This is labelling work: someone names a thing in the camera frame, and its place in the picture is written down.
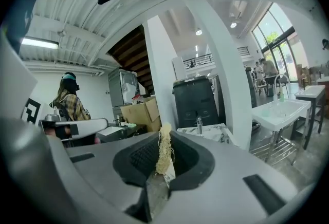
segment fluorescent light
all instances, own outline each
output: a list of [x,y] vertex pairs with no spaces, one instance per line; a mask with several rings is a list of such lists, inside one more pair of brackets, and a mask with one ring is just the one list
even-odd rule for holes
[[58,49],[58,42],[47,41],[47,40],[23,38],[22,44],[28,46],[43,47],[48,49]]

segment plaid shirt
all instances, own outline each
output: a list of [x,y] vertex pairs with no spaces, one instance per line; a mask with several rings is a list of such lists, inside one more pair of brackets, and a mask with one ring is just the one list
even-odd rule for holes
[[90,114],[83,108],[83,105],[78,96],[69,94],[67,90],[63,90],[60,103],[65,107],[68,112],[68,116],[72,121],[91,119]]

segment backpack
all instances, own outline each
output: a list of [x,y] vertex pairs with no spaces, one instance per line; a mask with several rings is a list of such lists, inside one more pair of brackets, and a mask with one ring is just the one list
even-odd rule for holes
[[54,114],[58,115],[61,121],[71,121],[71,118],[68,115],[66,108],[61,104],[65,100],[65,98],[69,96],[66,95],[61,101],[55,102],[52,101],[49,106],[54,109]]

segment railing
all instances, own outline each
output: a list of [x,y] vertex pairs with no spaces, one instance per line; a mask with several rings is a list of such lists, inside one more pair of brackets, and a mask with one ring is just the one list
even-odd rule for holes
[[191,58],[183,62],[185,65],[185,69],[190,69],[196,66],[212,63],[214,62],[214,59],[212,57],[212,54],[207,54],[207,55],[199,56],[197,58]]
[[[237,48],[237,50],[241,57],[250,55],[248,47],[240,47],[240,48]],[[212,63],[212,62],[214,62],[214,59],[212,57],[212,54],[207,54],[207,55],[199,56],[197,58],[191,58],[191,59],[188,59],[183,62],[184,62],[185,69],[190,69],[190,68],[194,68],[194,67],[197,67],[200,65],[207,64],[207,63]]]

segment wooden staircase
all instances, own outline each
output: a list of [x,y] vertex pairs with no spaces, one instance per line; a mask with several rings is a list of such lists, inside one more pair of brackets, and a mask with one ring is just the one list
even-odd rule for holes
[[137,73],[138,82],[154,94],[144,28],[139,26],[122,38],[108,52],[125,70]]

